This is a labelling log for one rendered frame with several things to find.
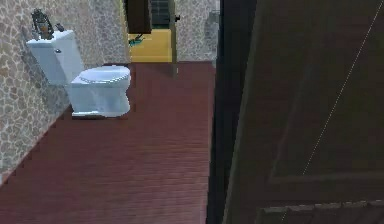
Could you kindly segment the white toilet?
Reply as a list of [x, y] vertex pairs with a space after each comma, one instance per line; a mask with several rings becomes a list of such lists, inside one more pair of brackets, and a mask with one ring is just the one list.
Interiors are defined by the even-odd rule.
[[63, 87], [74, 117], [119, 117], [130, 110], [127, 90], [131, 71], [125, 66], [86, 69], [73, 30], [55, 31], [52, 39], [26, 42], [48, 83]]

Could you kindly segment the dark brown room door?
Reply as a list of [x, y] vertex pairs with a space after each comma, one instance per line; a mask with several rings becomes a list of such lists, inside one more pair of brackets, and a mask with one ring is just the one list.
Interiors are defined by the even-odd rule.
[[222, 224], [384, 224], [384, 0], [258, 0]]

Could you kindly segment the olive open room door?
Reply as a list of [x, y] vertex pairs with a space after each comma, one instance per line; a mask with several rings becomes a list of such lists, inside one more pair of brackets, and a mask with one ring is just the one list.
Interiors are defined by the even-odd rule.
[[177, 34], [175, 22], [175, 1], [168, 0], [169, 6], [169, 28], [171, 30], [171, 54], [172, 54], [172, 77], [176, 78], [178, 74], [177, 67]]

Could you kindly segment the dark lantern ornament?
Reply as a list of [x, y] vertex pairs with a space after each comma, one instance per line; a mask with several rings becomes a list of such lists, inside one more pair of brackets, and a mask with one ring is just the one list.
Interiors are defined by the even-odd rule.
[[48, 16], [40, 9], [35, 8], [31, 13], [33, 21], [32, 35], [36, 41], [51, 40], [53, 38], [54, 29]]

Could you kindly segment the teal object on floor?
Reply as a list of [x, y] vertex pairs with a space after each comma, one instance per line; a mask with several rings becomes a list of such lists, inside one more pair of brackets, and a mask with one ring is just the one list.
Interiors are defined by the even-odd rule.
[[142, 34], [137, 35], [135, 38], [129, 40], [129, 45], [130, 46], [135, 46], [140, 44], [145, 37]]

